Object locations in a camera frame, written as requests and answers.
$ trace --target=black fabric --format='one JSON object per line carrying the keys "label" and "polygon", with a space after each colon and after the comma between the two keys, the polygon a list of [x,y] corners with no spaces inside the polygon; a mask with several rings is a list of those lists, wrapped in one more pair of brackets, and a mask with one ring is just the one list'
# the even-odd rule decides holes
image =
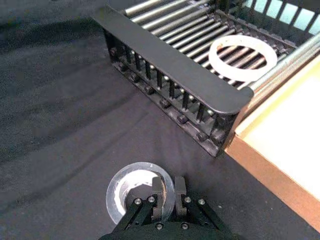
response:
{"label": "black fabric", "polygon": [[16,8],[25,22],[1,18],[0,239],[111,232],[109,181],[135,162],[186,177],[191,197],[204,196],[249,240],[320,239],[229,156],[209,156],[111,66],[101,29],[87,18],[103,2],[84,1],[88,11],[77,1],[30,11],[25,3]]}

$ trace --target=metal roller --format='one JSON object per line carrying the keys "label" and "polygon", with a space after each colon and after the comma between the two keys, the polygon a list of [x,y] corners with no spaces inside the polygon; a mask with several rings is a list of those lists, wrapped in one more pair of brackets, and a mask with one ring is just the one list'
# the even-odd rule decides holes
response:
{"label": "metal roller", "polygon": [[176,41],[179,41],[180,39],[182,39],[182,38],[184,38],[184,37],[196,32],[196,31],[198,31],[198,30],[200,30],[200,29],[202,29],[202,28],[204,28],[204,27],[206,27],[206,26],[208,26],[208,25],[210,25],[210,24],[212,24],[214,22],[215,22],[215,20],[213,18],[211,18],[208,21],[205,21],[205,22],[203,22],[201,24],[198,24],[198,25],[196,25],[196,26],[194,26],[192,28],[189,28],[188,30],[178,34],[178,35],[175,35],[175,36],[169,38],[165,42],[167,44],[175,43]]}
{"label": "metal roller", "polygon": [[[229,56],[226,60],[224,60],[224,62],[226,64],[230,64],[232,62],[234,62],[235,60],[243,57],[245,54],[247,54],[251,49],[249,47],[244,47],[242,49],[240,49],[239,51],[235,52],[234,54],[232,54],[231,56]],[[216,73],[216,70],[211,69],[210,72],[212,72],[213,74]]]}
{"label": "metal roller", "polygon": [[[226,49],[222,50],[222,51],[218,54],[218,56],[219,56],[220,58],[223,58],[223,57],[225,57],[226,55],[232,53],[232,52],[233,52],[234,50],[236,50],[237,48],[238,48],[238,46],[229,46],[229,47],[227,47]],[[206,51],[205,53],[197,56],[197,57],[194,59],[194,61],[195,61],[196,63],[199,63],[199,62],[201,62],[202,60],[208,58],[208,57],[209,57],[209,52],[210,52],[210,51]]]}
{"label": "metal roller", "polygon": [[138,13],[141,13],[145,10],[148,10],[149,8],[156,6],[158,4],[167,2],[168,0],[149,0],[149,1],[145,1],[142,3],[139,3],[137,5],[131,6],[129,8],[127,8],[126,10],[124,10],[125,15],[128,17],[131,17],[133,15],[136,15]]}
{"label": "metal roller", "polygon": [[191,36],[186,37],[185,39],[175,43],[174,45],[172,45],[172,47],[174,49],[179,49],[180,47],[186,45],[187,43],[190,43],[192,40],[195,40],[195,39],[203,36],[204,34],[210,33],[212,30],[216,29],[219,26],[221,26],[221,22],[216,22],[215,24],[212,24],[211,26],[206,27],[205,29],[203,29],[203,30],[201,30],[199,32],[196,32],[195,34],[192,34]]}
{"label": "metal roller", "polygon": [[197,47],[198,45],[202,44],[202,43],[205,43],[206,41],[208,41],[209,39],[212,39],[214,37],[216,37],[217,35],[221,34],[223,31],[227,30],[228,29],[228,25],[224,25],[222,27],[219,27],[217,30],[199,38],[198,40],[182,47],[181,49],[179,49],[180,53],[186,53],[188,52],[189,50]]}
{"label": "metal roller", "polygon": [[160,14],[163,14],[165,11],[167,10],[170,10],[176,6],[179,6],[181,4],[184,4],[186,2],[188,2],[189,0],[176,0],[176,1],[173,1],[173,2],[170,2],[166,5],[163,5],[163,6],[160,6],[158,8],[155,8],[155,9],[152,9],[150,11],[147,11],[139,16],[135,16],[133,18],[131,18],[131,21],[136,23],[136,24],[139,24],[145,20],[148,20],[150,18],[153,18],[157,15],[160,15]]}
{"label": "metal roller", "polygon": [[[232,64],[232,66],[235,67],[235,68],[241,68],[242,66],[246,65],[247,63],[249,63],[252,59],[257,57],[258,55],[259,55],[258,51],[253,51],[252,53],[250,53],[249,55],[245,56],[243,59],[239,60],[235,64]],[[234,85],[236,83],[237,83],[237,81],[234,80],[234,79],[231,79],[231,80],[228,81],[228,84],[230,84],[230,85]]]}
{"label": "metal roller", "polygon": [[208,19],[207,15],[199,17],[196,20],[188,22],[187,24],[184,24],[184,25],[182,25],[182,26],[180,26],[180,27],[178,27],[178,28],[176,28],[176,29],[164,34],[164,35],[159,36],[159,39],[165,41],[165,40],[167,40],[167,39],[169,39],[169,38],[171,38],[171,37],[173,37],[173,36],[175,36],[175,35],[177,35],[179,33],[182,33],[184,30],[187,30],[187,29],[189,29],[189,28],[191,28],[191,27],[193,27],[193,26],[195,26],[195,25],[197,25],[199,23],[202,23],[206,19]]}
{"label": "metal roller", "polygon": [[200,10],[197,10],[195,12],[192,12],[184,17],[181,17],[177,20],[174,20],[173,22],[170,22],[164,26],[161,26],[153,31],[151,31],[151,33],[155,36],[160,36],[163,35],[185,23],[188,23],[189,21],[192,21],[198,17],[203,17],[204,15],[206,15],[213,7],[212,6],[208,6],[208,7],[204,7]]}
{"label": "metal roller", "polygon": [[[231,30],[229,30],[229,31],[226,31],[226,32],[224,32],[223,34],[221,34],[221,35],[219,36],[219,38],[220,38],[220,37],[227,36],[227,35],[230,35],[230,34],[233,34],[233,33],[235,33],[235,32],[236,32],[236,30],[233,28],[233,29],[231,29]],[[206,50],[207,48],[209,48],[209,47],[211,46],[211,44],[214,42],[214,40],[216,40],[216,39],[217,39],[217,38],[214,38],[213,40],[211,40],[211,41],[209,41],[209,42],[207,42],[207,43],[199,46],[198,48],[196,48],[196,49],[192,50],[191,52],[189,52],[186,56],[189,57],[189,58],[192,58],[192,57],[196,56],[197,54],[199,54],[199,53],[201,53],[202,51],[204,51],[204,50]]]}
{"label": "metal roller", "polygon": [[[282,61],[285,57],[287,56],[286,53],[283,53],[282,55],[280,55],[278,57],[278,63],[280,61]],[[253,62],[250,66],[248,66],[246,69],[257,69],[259,66],[261,66],[262,64],[266,63],[266,59],[264,56],[260,57],[257,61]],[[237,89],[241,90],[244,87],[248,86],[249,84],[251,84],[251,82],[244,82],[243,84],[241,84]]]}
{"label": "metal roller", "polygon": [[165,15],[165,16],[162,16],[162,17],[160,17],[160,18],[158,18],[156,20],[148,22],[148,23],[142,25],[142,28],[146,29],[146,30],[150,30],[152,28],[155,28],[155,27],[161,25],[162,23],[165,23],[166,21],[169,21],[169,20],[174,19],[174,18],[176,18],[178,16],[181,16],[181,15],[185,14],[186,12],[188,12],[188,11],[190,11],[190,10],[200,6],[200,5],[207,4],[210,1],[211,0],[197,1],[194,4],[190,4],[189,6],[185,6],[185,7],[181,8],[181,9],[179,9],[179,10],[176,10],[176,11],[171,12],[171,13]]}

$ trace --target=screw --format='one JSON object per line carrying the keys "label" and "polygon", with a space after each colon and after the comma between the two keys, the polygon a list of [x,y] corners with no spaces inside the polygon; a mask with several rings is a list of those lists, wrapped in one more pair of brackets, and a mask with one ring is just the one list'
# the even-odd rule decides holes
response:
{"label": "screw", "polygon": [[202,198],[200,198],[199,200],[198,200],[198,203],[200,204],[200,205],[205,205],[205,200],[203,200]]}
{"label": "screw", "polygon": [[184,199],[184,201],[188,204],[188,203],[191,203],[191,198],[190,197],[186,197],[185,199]]}
{"label": "screw", "polygon": [[187,230],[187,229],[189,228],[189,225],[184,222],[184,223],[181,224],[181,228],[182,228],[183,230]]}
{"label": "screw", "polygon": [[148,198],[149,203],[154,203],[155,202],[155,198],[153,196],[150,196]]}
{"label": "screw", "polygon": [[163,225],[162,223],[157,223],[157,224],[155,225],[155,228],[158,229],[158,230],[161,230],[161,229],[164,228],[164,225]]}
{"label": "screw", "polygon": [[117,53],[117,49],[116,49],[115,47],[113,47],[113,48],[110,49],[110,54],[111,54],[112,56],[115,56],[116,53]]}
{"label": "screw", "polygon": [[136,199],[134,200],[134,203],[137,204],[137,205],[140,205],[140,204],[142,203],[141,198],[136,198]]}

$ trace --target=plastic ring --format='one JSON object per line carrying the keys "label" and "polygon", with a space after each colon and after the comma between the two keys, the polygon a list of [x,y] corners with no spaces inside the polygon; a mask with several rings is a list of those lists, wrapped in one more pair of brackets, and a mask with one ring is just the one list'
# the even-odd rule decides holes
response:
{"label": "plastic ring", "polygon": [[106,209],[115,224],[126,214],[126,197],[131,189],[141,185],[152,186],[152,179],[162,179],[162,221],[168,220],[175,208],[174,183],[169,174],[156,164],[136,162],[125,166],[111,179],[105,195]]}
{"label": "plastic ring", "polygon": [[[242,46],[251,48],[265,57],[266,65],[259,69],[240,69],[230,66],[218,56],[218,51],[229,46]],[[238,82],[254,82],[277,65],[277,54],[274,49],[264,41],[244,35],[223,36],[215,40],[209,51],[209,62],[214,70],[222,76]]]}

